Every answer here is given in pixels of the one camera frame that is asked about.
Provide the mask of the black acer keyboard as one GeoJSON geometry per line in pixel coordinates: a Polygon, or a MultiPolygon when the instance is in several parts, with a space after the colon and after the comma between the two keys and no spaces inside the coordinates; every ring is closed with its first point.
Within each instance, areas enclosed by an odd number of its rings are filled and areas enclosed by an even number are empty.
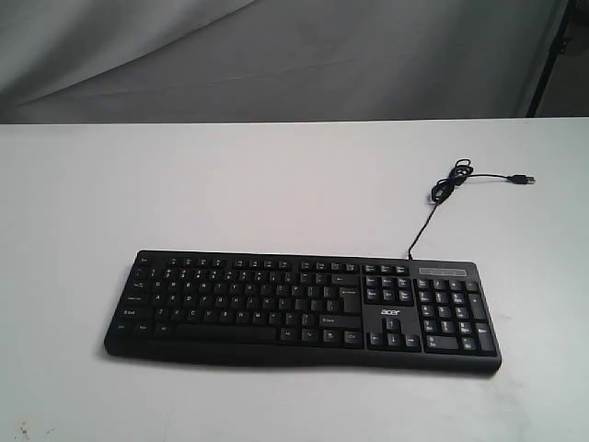
{"type": "Polygon", "coordinates": [[[472,262],[142,250],[108,354],[222,366],[495,373],[472,262]]]}

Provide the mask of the grey backdrop cloth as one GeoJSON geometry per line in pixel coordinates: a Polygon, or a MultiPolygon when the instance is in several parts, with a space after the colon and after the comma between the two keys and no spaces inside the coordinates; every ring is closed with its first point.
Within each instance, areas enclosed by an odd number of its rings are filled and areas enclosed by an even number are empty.
{"type": "Polygon", "coordinates": [[[562,1],[5,1],[4,123],[526,114],[562,1]]]}

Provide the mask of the black stand pole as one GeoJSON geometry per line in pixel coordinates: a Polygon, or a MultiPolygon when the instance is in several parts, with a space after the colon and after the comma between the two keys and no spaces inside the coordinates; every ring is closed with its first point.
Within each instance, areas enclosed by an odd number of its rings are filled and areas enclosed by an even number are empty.
{"type": "Polygon", "coordinates": [[[541,73],[537,79],[537,85],[534,93],[529,100],[529,106],[526,111],[526,118],[536,118],[537,112],[542,103],[542,99],[549,84],[549,80],[554,70],[554,66],[558,57],[564,54],[567,47],[572,40],[567,35],[568,29],[573,21],[573,18],[579,14],[579,2],[567,1],[563,12],[560,14],[560,21],[557,30],[554,32],[550,40],[550,45],[547,51],[545,63],[543,64],[541,73]]]}

